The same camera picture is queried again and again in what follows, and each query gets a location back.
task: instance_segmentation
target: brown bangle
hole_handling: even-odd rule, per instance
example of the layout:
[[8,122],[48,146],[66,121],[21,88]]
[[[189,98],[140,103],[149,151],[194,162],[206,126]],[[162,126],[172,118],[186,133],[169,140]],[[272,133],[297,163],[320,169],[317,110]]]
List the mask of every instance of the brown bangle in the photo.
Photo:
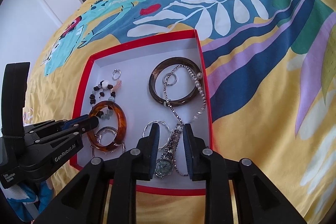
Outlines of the brown bangle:
[[[171,66],[171,65],[185,65],[188,66],[194,73],[197,75],[198,73],[201,72],[199,67],[190,59],[184,58],[184,57],[172,57],[168,58],[164,61],[162,61],[159,65],[156,66],[156,68],[153,70],[151,76],[149,77],[149,92],[151,96],[154,98],[155,101],[158,103],[164,105],[166,102],[165,99],[159,97],[155,91],[155,82],[161,71],[163,71],[165,68]],[[169,101],[169,103],[172,106],[182,106],[186,104],[187,102],[191,101],[196,95],[198,94],[198,89],[195,87],[187,96],[178,99],[178,100],[173,100]]]
[[101,145],[97,141],[93,130],[89,131],[87,133],[87,136],[88,136],[91,144],[93,145],[93,147],[99,149],[100,151],[108,152],[108,151],[112,151],[112,150],[116,149],[119,145],[122,144],[122,142],[125,138],[125,134],[126,134],[127,122],[126,122],[125,114],[124,114],[123,110],[121,109],[121,107],[119,105],[117,105],[116,103],[111,102],[111,101],[101,101],[98,104],[96,104],[92,108],[92,110],[90,111],[89,116],[90,117],[96,116],[98,114],[98,112],[105,107],[110,107],[111,109],[114,110],[114,112],[117,115],[118,132],[117,132],[117,135],[116,135],[114,141],[112,143],[110,143],[109,145],[106,145],[106,146]]

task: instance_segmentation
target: blue stripe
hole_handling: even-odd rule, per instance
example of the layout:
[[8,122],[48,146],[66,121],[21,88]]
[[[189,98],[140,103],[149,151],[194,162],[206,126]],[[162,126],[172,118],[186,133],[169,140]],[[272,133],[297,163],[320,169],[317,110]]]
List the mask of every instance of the blue stripe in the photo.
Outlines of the blue stripe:
[[246,39],[250,37],[259,37],[273,30],[280,20],[289,18],[291,16],[293,10],[299,2],[300,0],[293,0],[290,4],[289,9],[276,14],[272,22],[270,22],[268,25],[261,27],[251,27],[243,30],[236,36],[234,36],[227,44],[212,51],[204,52],[203,57],[205,66],[209,67],[213,62],[218,59],[218,57],[229,54],[234,48],[243,44]]
[[261,81],[283,59],[304,27],[315,0],[305,0],[292,24],[263,52],[230,74],[210,99],[212,122],[229,115],[253,97]]

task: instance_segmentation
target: jewelry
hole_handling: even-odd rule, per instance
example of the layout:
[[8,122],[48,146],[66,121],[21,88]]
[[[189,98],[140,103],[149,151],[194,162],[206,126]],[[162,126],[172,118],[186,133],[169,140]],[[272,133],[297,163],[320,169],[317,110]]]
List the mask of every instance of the jewelry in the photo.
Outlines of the jewelry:
[[121,70],[119,70],[119,69],[115,69],[115,70],[113,71],[113,73],[112,73],[112,79],[113,79],[113,80],[118,80],[120,77],[121,77]]
[[103,152],[108,152],[108,151],[114,150],[118,146],[122,145],[123,140],[125,138],[125,134],[126,134],[127,122],[126,122],[125,114],[124,114],[123,110],[121,109],[121,107],[119,105],[117,105],[115,102],[111,102],[111,101],[101,101],[101,102],[97,103],[92,108],[92,110],[90,111],[89,117],[97,116],[99,111],[101,111],[105,107],[109,107],[110,109],[113,109],[114,112],[117,115],[118,131],[117,131],[117,135],[116,135],[114,141],[112,141],[110,144],[105,145],[105,146],[101,145],[97,141],[97,138],[95,137],[95,134],[94,134],[93,130],[89,131],[87,133],[87,136],[88,136],[89,141],[91,142],[93,147],[95,147],[95,148],[97,148],[97,149],[99,149]]
[[[168,73],[162,78],[162,83],[165,84],[165,80],[166,80],[166,77],[167,77]],[[176,82],[177,82],[177,76],[175,73],[172,73],[173,77],[174,77],[174,82],[171,83],[171,84],[167,84],[168,86],[172,86],[172,85],[175,85]]]
[[[101,144],[101,138],[102,136],[107,133],[107,132],[111,132],[113,133],[115,136],[117,136],[117,129],[115,129],[114,127],[103,127],[101,129],[98,130],[97,133],[95,133],[95,137],[96,139],[99,138],[98,142],[99,144]],[[125,153],[126,147],[125,147],[125,142],[122,143],[123,146],[123,153]],[[92,157],[95,158],[95,147],[92,147]]]
[[172,107],[172,105],[171,105],[171,101],[169,101],[168,96],[167,96],[167,82],[168,82],[168,80],[169,80],[169,77],[173,74],[174,71],[176,71],[178,68],[181,68],[181,67],[187,69],[187,71],[188,71],[189,74],[190,74],[191,79],[194,80],[195,88],[197,88],[198,92],[200,93],[200,95],[201,95],[201,97],[202,97],[202,99],[203,99],[203,105],[202,105],[200,111],[197,112],[196,115],[194,115],[194,118],[193,118],[192,121],[198,119],[198,116],[200,116],[200,115],[204,112],[204,110],[205,110],[205,106],[206,106],[207,102],[206,102],[205,94],[204,94],[204,92],[203,92],[203,89],[202,89],[201,83],[200,83],[200,81],[199,81],[199,78],[195,76],[195,74],[192,72],[192,70],[191,70],[189,67],[187,67],[187,66],[185,66],[185,65],[178,65],[178,66],[176,66],[170,73],[168,73],[167,78],[166,78],[166,81],[165,81],[164,86],[163,86],[163,93],[164,93],[164,95],[165,95],[166,104],[167,104],[167,106],[170,108],[170,110],[173,112],[173,114],[175,115],[175,117],[179,120],[179,122],[180,122],[181,124],[184,124],[184,122],[182,121],[182,119],[180,118],[180,116],[176,113],[176,111],[175,111],[174,108]]
[[175,165],[175,152],[180,140],[183,125],[178,123],[168,139],[168,145],[163,150],[161,157],[156,161],[155,176],[162,179],[172,173]]
[[[159,120],[155,120],[155,121],[152,121],[152,122],[148,123],[148,125],[145,126],[145,128],[143,129],[143,133],[142,133],[142,136],[143,136],[143,137],[145,137],[145,132],[146,132],[147,128],[148,128],[150,125],[154,124],[154,123],[162,123],[162,124],[168,129],[168,131],[170,131],[170,130],[169,130],[169,126],[166,124],[166,122],[164,122],[164,121],[159,121]],[[162,149],[166,148],[166,147],[167,147],[167,144],[168,144],[168,141],[164,144],[164,146],[159,147],[158,150],[162,150]]]
[[194,80],[195,87],[198,89],[198,91],[199,91],[199,93],[200,93],[200,95],[202,96],[202,99],[203,99],[203,106],[202,106],[201,110],[199,112],[197,112],[197,114],[194,116],[193,121],[196,120],[198,118],[198,116],[201,115],[204,112],[205,106],[206,106],[205,94],[204,94],[204,92],[202,90],[202,86],[199,82],[199,79],[202,78],[202,76],[203,76],[202,73],[197,73],[196,76],[195,76],[195,74],[192,72],[192,70],[185,65],[178,65],[170,73],[168,73],[167,78],[166,78],[165,83],[164,83],[164,86],[163,86],[163,93],[165,95],[167,106],[174,113],[175,117],[179,120],[180,123],[178,123],[176,125],[173,136],[171,138],[169,138],[169,140],[168,140],[167,147],[173,147],[173,148],[170,149],[169,151],[166,151],[166,152],[164,151],[162,153],[162,156],[159,159],[159,160],[161,160],[160,162],[159,162],[159,160],[157,160],[155,175],[159,178],[163,178],[164,176],[167,176],[167,175],[171,174],[171,171],[170,171],[170,173],[167,173],[168,169],[167,169],[166,166],[169,166],[169,168],[170,168],[170,166],[173,166],[174,169],[177,171],[177,173],[181,176],[187,176],[188,175],[188,174],[183,174],[178,170],[177,165],[176,165],[176,160],[175,160],[175,152],[176,152],[177,146],[179,144],[179,139],[180,139],[181,132],[183,130],[184,123],[183,123],[182,119],[179,117],[179,115],[175,112],[175,110],[172,107],[172,105],[170,104],[170,101],[169,101],[168,96],[167,96],[167,83],[168,83],[169,77],[174,73],[174,71],[176,71],[178,68],[181,68],[181,67],[184,67],[185,69],[187,69],[187,71],[190,74],[191,79]]
[[[148,83],[148,88],[151,96],[154,98],[155,101],[158,103],[164,105],[165,100],[161,97],[159,97],[155,91],[155,82],[159,74],[167,67],[171,65],[176,65],[176,64],[182,64],[185,66],[188,66],[193,70],[193,72],[196,75],[202,75],[201,70],[199,67],[190,59],[184,58],[184,57],[172,57],[167,60],[162,61],[159,65],[156,66],[156,68],[153,70],[150,78],[149,78],[149,83]],[[191,101],[196,95],[198,94],[197,87],[195,87],[187,96],[179,99],[179,100],[173,100],[169,101],[172,106],[181,106],[189,101]]]
[[[95,94],[97,93],[97,91],[99,91],[100,89],[103,90],[110,90],[110,94],[111,96],[108,98],[109,101],[114,102],[115,101],[115,96],[116,96],[116,90],[118,90],[121,87],[121,80],[117,80],[117,83],[115,86],[111,85],[110,82],[108,80],[103,80],[100,82],[100,84],[98,84],[97,86],[93,87],[93,91],[92,94],[90,95],[90,104],[91,105],[95,105],[96,104],[96,96]],[[102,91],[99,93],[100,97],[105,97],[105,93]],[[96,115],[98,118],[101,119],[110,119],[110,116],[113,115],[113,111],[112,109],[108,109],[107,113],[104,114],[103,111],[99,111],[98,114]]]

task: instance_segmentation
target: yellow bedspread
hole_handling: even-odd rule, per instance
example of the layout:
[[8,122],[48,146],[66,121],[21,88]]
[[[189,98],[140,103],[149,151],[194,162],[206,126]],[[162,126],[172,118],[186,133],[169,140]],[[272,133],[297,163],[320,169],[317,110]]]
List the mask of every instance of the yellow bedspread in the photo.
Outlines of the yellow bedspread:
[[[72,118],[93,53],[195,28],[214,149],[252,159],[308,223],[318,223],[336,199],[335,10],[336,0],[87,0],[35,64],[25,123]],[[56,191],[76,172],[68,164],[58,170]],[[204,196],[137,193],[137,223],[204,223],[204,206]]]

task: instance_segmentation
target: ring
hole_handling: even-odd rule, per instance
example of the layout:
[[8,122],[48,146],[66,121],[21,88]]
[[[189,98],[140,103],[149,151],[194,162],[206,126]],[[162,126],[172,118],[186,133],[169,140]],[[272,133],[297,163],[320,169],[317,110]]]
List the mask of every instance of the ring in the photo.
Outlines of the ring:
[[[99,138],[99,143],[101,144],[101,138],[102,136],[107,133],[107,132],[111,132],[113,133],[115,136],[117,135],[117,129],[115,129],[114,127],[103,127],[101,129],[99,129],[99,131],[97,133],[95,133],[95,137]],[[122,143],[123,146],[123,153],[125,153],[126,147],[125,147],[125,142]],[[95,158],[95,147],[92,147],[92,157]]]
[[[167,79],[168,74],[170,74],[170,72],[167,73],[167,74],[162,78],[162,83],[163,83],[163,84],[165,84],[165,81],[166,81],[166,79]],[[167,83],[168,86],[175,85],[176,82],[177,82],[177,76],[176,76],[176,74],[175,74],[175,73],[172,73],[171,75],[174,77],[174,82],[171,83],[171,84],[168,84],[168,83]]]
[[[119,73],[118,78],[115,78],[115,77],[114,77],[114,75],[115,75],[116,73]],[[119,69],[115,69],[115,70],[113,71],[113,73],[112,73],[112,79],[113,79],[113,80],[118,80],[120,77],[121,77],[121,70],[119,70]]]
[[[142,136],[145,137],[145,132],[146,132],[147,128],[148,128],[150,125],[152,125],[152,124],[154,124],[154,123],[158,123],[158,122],[159,122],[159,123],[162,123],[162,124],[168,129],[168,131],[170,131],[169,126],[166,124],[166,122],[164,122],[164,121],[159,121],[159,120],[155,120],[155,121],[152,121],[152,122],[148,123],[148,125],[145,126],[145,128],[143,129]],[[162,150],[162,149],[166,148],[167,145],[168,145],[168,141],[164,144],[164,146],[159,147],[158,150]]]
[[[199,67],[192,60],[187,59],[185,57],[168,58],[168,59],[162,61],[159,65],[157,65],[156,68],[152,71],[151,76],[149,77],[148,88],[149,88],[149,92],[150,92],[151,96],[154,98],[154,100],[157,101],[158,103],[162,104],[162,105],[164,105],[166,100],[159,97],[156,93],[156,90],[155,90],[156,79],[159,76],[159,74],[165,68],[168,68],[169,66],[177,65],[177,64],[178,65],[185,65],[185,66],[189,67],[194,72],[195,75],[197,75],[198,73],[201,72]],[[197,87],[194,87],[194,89],[188,95],[186,95],[185,97],[183,97],[181,99],[178,99],[178,100],[173,100],[173,101],[169,100],[169,103],[173,107],[174,106],[182,106],[182,105],[190,102],[193,98],[195,98],[198,93],[199,93],[199,91],[198,91]]]
[[101,101],[98,104],[96,104],[91,109],[89,113],[89,117],[96,116],[98,112],[105,107],[110,107],[110,109],[113,109],[118,119],[118,131],[117,131],[117,135],[114,141],[108,145],[101,145],[98,142],[93,130],[89,131],[87,133],[87,136],[93,147],[99,149],[100,151],[108,152],[108,151],[116,149],[119,145],[122,145],[125,135],[126,135],[127,122],[126,122],[125,114],[123,110],[121,109],[121,107],[112,101]]

